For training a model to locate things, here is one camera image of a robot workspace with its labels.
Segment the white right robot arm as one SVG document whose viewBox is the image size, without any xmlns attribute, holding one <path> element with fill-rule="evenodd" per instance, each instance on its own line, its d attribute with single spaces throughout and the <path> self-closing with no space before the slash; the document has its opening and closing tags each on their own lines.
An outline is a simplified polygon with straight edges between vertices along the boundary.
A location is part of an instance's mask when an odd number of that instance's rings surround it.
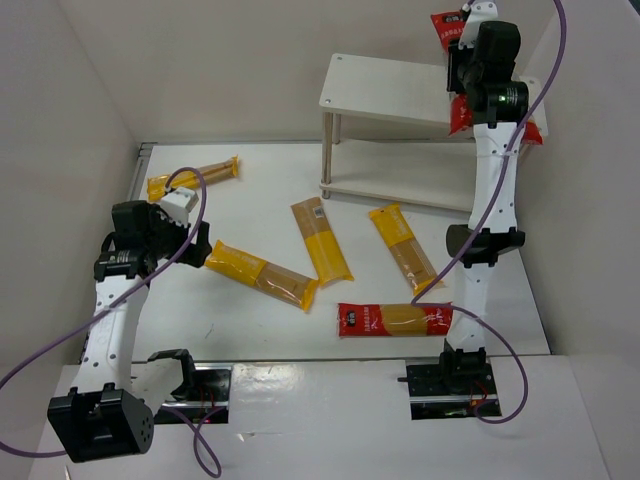
<svg viewBox="0 0 640 480">
<path fill-rule="evenodd" d="M 492 272 L 499 257 L 523 246 L 517 227 L 515 177 L 529 107 L 527 85 L 514 76 L 521 36 L 509 22 L 469 22 L 449 48 L 448 88 L 466 96 L 476 144 L 471 216 L 446 234 L 455 260 L 454 313 L 439 358 L 445 391 L 474 390 L 488 372 L 481 321 L 486 315 Z"/>
</svg>

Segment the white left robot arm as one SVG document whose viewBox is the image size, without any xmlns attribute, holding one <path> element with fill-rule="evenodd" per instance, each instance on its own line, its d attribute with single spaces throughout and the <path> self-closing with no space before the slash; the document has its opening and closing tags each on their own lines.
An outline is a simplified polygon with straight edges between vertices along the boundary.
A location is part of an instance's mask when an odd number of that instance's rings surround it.
<svg viewBox="0 0 640 480">
<path fill-rule="evenodd" d="M 132 361 L 151 279 L 170 262 L 199 268 L 211 252 L 208 224 L 189 224 L 197 202 L 196 193 L 180 188 L 156 203 L 112 208 L 113 230 L 94 264 L 98 319 L 69 392 L 52 398 L 47 410 L 74 463 L 146 453 L 162 404 L 192 381 L 185 349 L 152 354 L 139 377 L 132 375 Z"/>
</svg>

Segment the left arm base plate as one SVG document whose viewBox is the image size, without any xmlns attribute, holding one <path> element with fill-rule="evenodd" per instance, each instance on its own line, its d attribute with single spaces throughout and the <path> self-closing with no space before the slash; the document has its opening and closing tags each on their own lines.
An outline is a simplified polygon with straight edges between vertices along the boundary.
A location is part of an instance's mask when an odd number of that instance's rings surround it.
<svg viewBox="0 0 640 480">
<path fill-rule="evenodd" d="M 232 384 L 231 364 L 196 363 L 193 386 L 178 397 L 170 395 L 155 415 L 157 425 L 177 424 L 180 419 L 167 411 L 173 408 L 194 424 L 227 424 Z"/>
</svg>

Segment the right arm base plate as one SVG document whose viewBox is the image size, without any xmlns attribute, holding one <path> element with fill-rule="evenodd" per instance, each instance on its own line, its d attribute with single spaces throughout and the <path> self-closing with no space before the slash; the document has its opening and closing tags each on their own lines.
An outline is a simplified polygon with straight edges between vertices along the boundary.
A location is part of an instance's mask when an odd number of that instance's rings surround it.
<svg viewBox="0 0 640 480">
<path fill-rule="evenodd" d="M 445 379 L 434 362 L 407 362 L 397 381 L 408 388 L 413 420 L 500 417 L 501 408 L 493 370 L 486 364 L 478 374 Z"/>
</svg>

